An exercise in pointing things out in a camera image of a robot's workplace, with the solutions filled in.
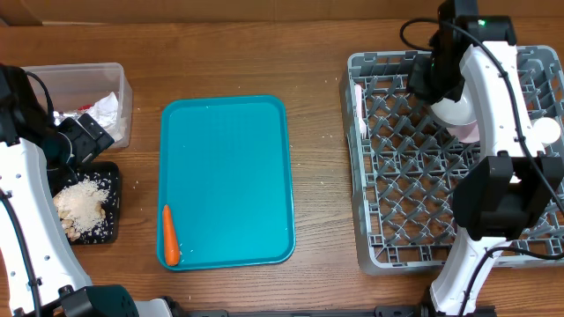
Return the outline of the silver red foil wrapper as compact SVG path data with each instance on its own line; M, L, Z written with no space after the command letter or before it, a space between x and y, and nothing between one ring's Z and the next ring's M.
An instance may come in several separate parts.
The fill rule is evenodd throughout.
M77 120L82 114L85 114L91 107L93 107L93 104L85 105L75 110L65 110L65 111L55 110L53 112L54 123L56 126L58 126L67 118Z

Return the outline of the white napkin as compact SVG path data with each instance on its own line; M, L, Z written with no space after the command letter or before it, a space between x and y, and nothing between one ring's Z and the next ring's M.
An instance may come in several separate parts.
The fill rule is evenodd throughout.
M113 92L97 101L85 112L106 130L116 143L123 139L126 120L121 117L122 108L119 106L118 98Z

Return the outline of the grey bowl with rice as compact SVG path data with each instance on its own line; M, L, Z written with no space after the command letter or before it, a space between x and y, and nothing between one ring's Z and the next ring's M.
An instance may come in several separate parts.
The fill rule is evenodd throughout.
M464 85L459 101L443 98L431 105L430 110L434 120L447 128L462 127L476 121L467 85Z

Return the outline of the pink round plate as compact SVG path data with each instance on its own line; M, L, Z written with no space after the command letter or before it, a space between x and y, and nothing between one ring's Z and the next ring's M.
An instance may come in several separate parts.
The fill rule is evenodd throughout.
M472 144L479 141L479 128L476 122L464 126L447 128L447 131L455 136L460 143Z

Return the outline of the white plastic fork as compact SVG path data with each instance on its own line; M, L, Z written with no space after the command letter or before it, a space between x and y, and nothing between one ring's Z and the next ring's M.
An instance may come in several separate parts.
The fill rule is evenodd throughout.
M362 105L362 87L358 84L354 85L355 102L356 102L356 121L360 127L360 136L363 139L367 138L367 124L364 122L363 105Z

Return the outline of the white plastic cup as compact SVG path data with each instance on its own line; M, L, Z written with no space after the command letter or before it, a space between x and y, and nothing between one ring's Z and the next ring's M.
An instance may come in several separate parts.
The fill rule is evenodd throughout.
M546 148L560 139L559 123L550 117L542 117L531 121L537 140Z

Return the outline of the orange carrot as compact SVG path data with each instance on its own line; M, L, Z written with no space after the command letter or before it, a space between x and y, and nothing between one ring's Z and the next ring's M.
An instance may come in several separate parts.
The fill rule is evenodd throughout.
M176 266L180 262L180 248L174 228L172 211L166 204L162 211L164 255L168 266Z

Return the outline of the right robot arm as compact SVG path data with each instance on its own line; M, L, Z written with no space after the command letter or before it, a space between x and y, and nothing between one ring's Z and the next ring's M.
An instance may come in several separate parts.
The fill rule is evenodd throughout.
M513 250L548 203L558 201L563 162L545 149L558 139L532 121L519 81L516 33L507 16L483 16L474 1L439 6L437 31L413 62L407 90L437 122L477 132L479 163L452 195L456 238L417 316L492 316L476 299L496 260Z

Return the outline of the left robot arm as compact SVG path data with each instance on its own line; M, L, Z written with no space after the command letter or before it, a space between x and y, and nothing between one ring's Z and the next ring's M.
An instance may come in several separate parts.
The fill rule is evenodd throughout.
M73 171L113 138L88 114L55 124L41 106L35 75L1 68L1 255L14 316L167 316L184 314L169 297L136 301L121 285L94 286L56 213L48 170Z

